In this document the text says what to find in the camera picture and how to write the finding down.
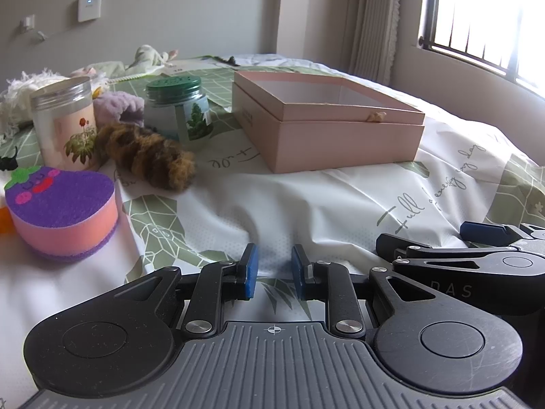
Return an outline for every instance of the red mouth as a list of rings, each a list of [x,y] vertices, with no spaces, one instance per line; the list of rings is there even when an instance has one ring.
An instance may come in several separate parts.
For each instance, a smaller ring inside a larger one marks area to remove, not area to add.
[[[45,190],[49,189],[52,184],[53,178],[46,177],[32,188],[32,192],[34,192],[35,194],[39,194],[40,192],[44,192]]]

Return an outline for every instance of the lavender fluffy cloth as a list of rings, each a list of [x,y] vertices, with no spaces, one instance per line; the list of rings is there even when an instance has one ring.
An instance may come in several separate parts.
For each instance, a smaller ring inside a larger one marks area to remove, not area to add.
[[[105,92],[93,100],[93,108],[99,129],[112,121],[144,126],[144,99],[127,92]]]

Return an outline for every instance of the gray curtain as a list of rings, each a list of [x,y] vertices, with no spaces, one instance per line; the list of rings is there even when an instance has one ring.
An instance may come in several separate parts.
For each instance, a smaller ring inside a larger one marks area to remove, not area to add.
[[[349,72],[388,85],[396,51],[400,0],[360,0]]]

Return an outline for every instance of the window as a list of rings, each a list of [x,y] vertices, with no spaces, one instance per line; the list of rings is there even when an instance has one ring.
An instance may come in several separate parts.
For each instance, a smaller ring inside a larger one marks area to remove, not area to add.
[[[427,0],[419,43],[545,96],[545,0]]]

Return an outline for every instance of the plant picture on jar label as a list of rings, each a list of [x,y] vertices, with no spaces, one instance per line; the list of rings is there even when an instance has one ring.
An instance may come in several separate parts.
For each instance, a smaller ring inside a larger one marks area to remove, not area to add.
[[[198,138],[205,137],[212,132],[213,126],[206,124],[206,118],[204,117],[201,107],[197,103],[193,103],[191,109],[191,119],[187,121],[187,135],[190,140],[196,140]]]
[[[80,119],[80,127],[82,132],[73,134],[70,139],[65,143],[64,150],[66,156],[72,154],[72,162],[75,163],[79,158],[82,164],[93,157],[93,150],[95,148],[96,128],[89,126],[89,120],[85,118]]]

